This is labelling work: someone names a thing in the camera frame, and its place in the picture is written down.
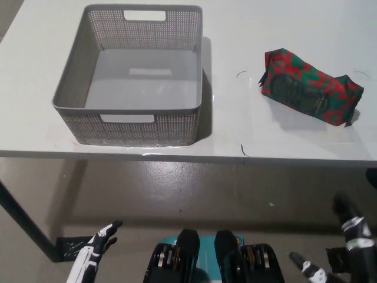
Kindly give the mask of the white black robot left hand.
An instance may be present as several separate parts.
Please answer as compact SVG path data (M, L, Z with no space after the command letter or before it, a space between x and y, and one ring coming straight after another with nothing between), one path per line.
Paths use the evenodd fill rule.
M102 256L117 242L114 236L123 221L115 220L100 229L79 251L66 283L93 283Z

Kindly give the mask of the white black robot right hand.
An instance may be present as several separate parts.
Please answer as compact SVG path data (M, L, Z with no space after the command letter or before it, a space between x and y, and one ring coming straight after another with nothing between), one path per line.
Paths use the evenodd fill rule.
M376 282L376 242L364 215L351 198L342 192L334 195L332 209L339 219L345 237L350 281ZM344 281L297 252L291 252L289 258L309 282Z

